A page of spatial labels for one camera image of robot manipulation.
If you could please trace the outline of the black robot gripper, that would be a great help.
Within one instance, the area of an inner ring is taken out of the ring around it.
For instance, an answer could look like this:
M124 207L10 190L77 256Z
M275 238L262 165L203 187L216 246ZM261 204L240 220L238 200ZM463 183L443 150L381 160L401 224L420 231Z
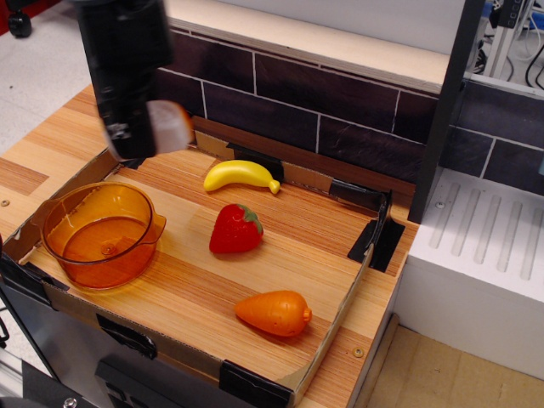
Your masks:
M119 162L157 153L150 78L173 62L163 1L74 1L105 138Z

